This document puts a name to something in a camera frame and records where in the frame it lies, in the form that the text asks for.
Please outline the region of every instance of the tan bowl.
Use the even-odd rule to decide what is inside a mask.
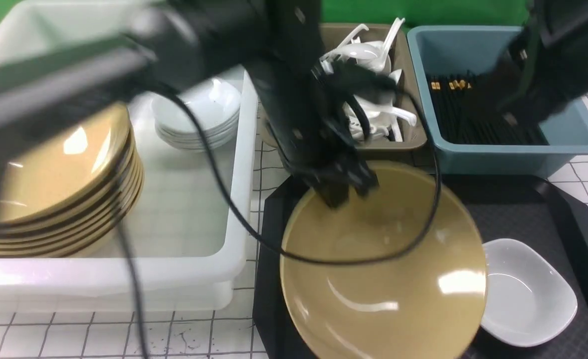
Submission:
[[[141,161],[138,155],[135,155],[128,169],[122,174],[125,177],[121,188],[122,193],[128,193],[136,187],[141,170]],[[66,219],[66,222],[62,226],[54,227],[53,229],[46,228],[25,235],[21,233],[14,234],[11,239],[0,239],[0,249],[18,250],[20,248],[36,248],[50,243],[60,242],[64,238],[69,238],[92,223],[95,223],[99,218],[105,216],[105,214],[110,213],[117,195],[116,193],[107,193],[87,213],[82,213],[77,218],[71,217]]]
[[[140,196],[144,181],[142,166],[138,166],[135,170],[134,177],[136,177],[135,181],[129,188],[125,188],[120,196],[122,207],[119,219],[132,209]],[[48,243],[32,248],[4,246],[0,249],[0,258],[66,257],[94,245],[96,241],[102,243],[102,237],[116,225],[112,205],[113,203],[88,223],[79,225],[73,233],[62,234],[57,241],[50,239]]]
[[[122,150],[122,155],[118,158],[116,172],[120,176],[125,176],[131,171],[138,154],[134,145],[134,137],[130,137],[126,147]],[[59,209],[56,213],[30,222],[15,225],[0,225],[0,241],[9,243],[18,243],[43,238],[54,235],[64,230],[70,229],[72,223],[79,222],[80,218],[85,218],[96,212],[100,204],[108,202],[106,199],[110,195],[111,185],[114,178],[106,176],[93,188],[88,188],[87,193],[76,202],[71,202],[66,207]]]
[[[380,188],[352,191],[332,211],[313,191],[287,223],[282,247],[318,259],[364,259],[397,251],[424,225],[434,181],[391,162],[373,162]],[[487,264],[480,234],[447,188],[428,237],[403,259],[358,267],[280,259],[289,314],[320,359],[457,359],[484,312]]]
[[[130,128],[115,104],[9,162],[0,195],[0,223],[33,220],[77,200],[109,172]]]

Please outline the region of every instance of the green backdrop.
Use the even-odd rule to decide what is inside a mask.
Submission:
[[[0,20],[20,1],[0,0]],[[323,10],[326,22],[391,23],[399,16],[410,26],[520,25],[527,16],[525,4],[526,0],[323,0]]]

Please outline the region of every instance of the white plastic crate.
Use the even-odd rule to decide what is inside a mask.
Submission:
[[[120,29],[141,0],[26,0],[0,24],[0,63]],[[242,68],[224,73],[242,91],[236,141],[216,150],[232,199],[249,218],[257,95]],[[143,194],[126,218],[146,311],[225,307],[245,263],[246,231],[216,190],[203,154],[155,135],[151,94],[130,104],[145,168]],[[0,259],[0,311],[131,311],[131,288],[112,242],[92,258]]]

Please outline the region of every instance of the black tray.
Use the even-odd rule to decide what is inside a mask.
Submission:
[[[545,345],[514,348],[480,329],[462,359],[588,359],[588,207],[536,177],[445,176],[444,182],[467,206],[483,241],[514,238],[529,245],[567,280],[579,306],[571,325]],[[266,240],[280,245],[305,191],[300,181],[289,178],[267,198],[262,227]],[[278,260],[269,250],[260,251],[256,327],[270,359],[315,359],[287,312]]]

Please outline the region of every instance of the white tiled floor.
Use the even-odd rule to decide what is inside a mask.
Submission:
[[[257,137],[250,222],[260,229],[264,200],[287,178],[277,152]],[[411,156],[421,166],[420,154]],[[588,203],[588,156],[549,178]],[[146,317],[152,355],[164,359],[268,359],[252,325],[257,243],[248,238],[248,262],[227,308],[216,312],[155,312]],[[125,313],[0,314],[0,358],[124,359],[140,356],[134,316]]]

